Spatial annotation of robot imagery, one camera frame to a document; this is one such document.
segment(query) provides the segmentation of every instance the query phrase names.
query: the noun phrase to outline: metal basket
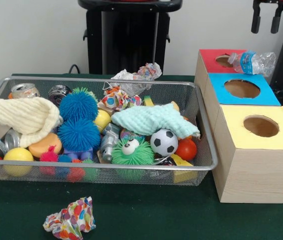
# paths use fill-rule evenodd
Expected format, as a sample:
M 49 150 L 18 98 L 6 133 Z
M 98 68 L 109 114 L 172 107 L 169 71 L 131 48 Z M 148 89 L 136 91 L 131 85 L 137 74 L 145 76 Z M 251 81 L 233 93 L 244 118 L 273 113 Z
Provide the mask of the metal basket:
M 51 87 L 66 85 L 71 89 L 85 87 L 93 91 L 97 98 L 103 97 L 104 82 L 125 84 L 148 84 L 150 89 L 140 94 L 151 96 L 157 105 L 175 101 L 182 115 L 197 125 L 200 139 L 193 139 L 197 145 L 197 155 L 191 161 L 193 166 L 162 166 L 162 165 L 116 165 L 100 164 L 95 155 L 94 164 L 63 163 L 40 161 L 8 161 L 0 160 L 0 180 L 13 181 L 43 181 L 43 182 L 90 182 L 109 184 L 152 184 L 152 185 L 188 185 L 198 186 L 209 170 L 218 163 L 216 148 L 210 130 L 206 110 L 200 89 L 193 83 L 173 81 L 129 81 L 110 79 L 85 78 L 55 78 L 55 77 L 27 77 L 12 76 L 0 81 L 0 98 L 7 99 L 11 88 L 21 83 L 33 83 L 42 97 L 47 98 Z M 23 176 L 13 177 L 7 171 L 31 170 Z M 44 174 L 45 170 L 54 170 L 57 174 Z M 72 177 L 66 175 L 72 171 Z M 83 179 L 77 179 L 76 173 L 85 171 Z

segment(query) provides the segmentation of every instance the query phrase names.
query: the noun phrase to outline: black cable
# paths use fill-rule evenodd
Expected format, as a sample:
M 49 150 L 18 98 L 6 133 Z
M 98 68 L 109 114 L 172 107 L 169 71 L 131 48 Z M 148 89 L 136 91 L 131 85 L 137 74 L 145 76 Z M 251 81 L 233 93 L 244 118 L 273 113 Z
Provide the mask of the black cable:
M 80 71 L 79 67 L 78 67 L 76 64 L 71 65 L 71 67 L 70 67 L 68 73 L 71 74 L 74 67 L 76 68 L 77 73 L 78 73 L 78 74 L 81 74 L 81 71 Z

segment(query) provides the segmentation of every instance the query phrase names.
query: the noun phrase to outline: shape sorter box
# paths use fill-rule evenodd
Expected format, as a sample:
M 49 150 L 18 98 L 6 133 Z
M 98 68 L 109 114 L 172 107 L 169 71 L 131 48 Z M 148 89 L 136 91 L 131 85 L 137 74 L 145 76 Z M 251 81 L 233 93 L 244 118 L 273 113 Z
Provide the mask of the shape sorter box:
M 200 87 L 204 97 L 208 74 L 236 73 L 233 65 L 227 62 L 232 53 L 241 54 L 246 50 L 236 49 L 200 49 L 195 72 L 195 84 Z
M 281 106 L 262 75 L 209 73 L 203 97 L 212 132 L 220 104 Z
M 222 203 L 283 203 L 283 107 L 221 105 L 212 171 Z

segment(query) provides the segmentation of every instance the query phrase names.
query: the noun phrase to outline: plastic bottle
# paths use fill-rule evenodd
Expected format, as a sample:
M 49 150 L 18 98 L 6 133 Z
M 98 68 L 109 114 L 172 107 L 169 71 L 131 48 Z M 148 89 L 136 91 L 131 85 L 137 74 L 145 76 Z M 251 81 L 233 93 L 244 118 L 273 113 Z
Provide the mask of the plastic bottle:
M 228 62 L 236 72 L 241 74 L 262 74 L 269 77 L 275 69 L 276 55 L 274 52 L 257 54 L 253 51 L 232 53 Z

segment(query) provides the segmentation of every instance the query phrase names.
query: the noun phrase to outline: bottle label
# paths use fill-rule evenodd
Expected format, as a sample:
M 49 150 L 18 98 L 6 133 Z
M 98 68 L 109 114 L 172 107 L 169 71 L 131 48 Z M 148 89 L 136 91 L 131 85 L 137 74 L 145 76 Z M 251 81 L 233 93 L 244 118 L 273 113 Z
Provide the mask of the bottle label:
M 253 74 L 252 57 L 256 54 L 254 51 L 247 51 L 241 55 L 240 66 L 245 74 Z

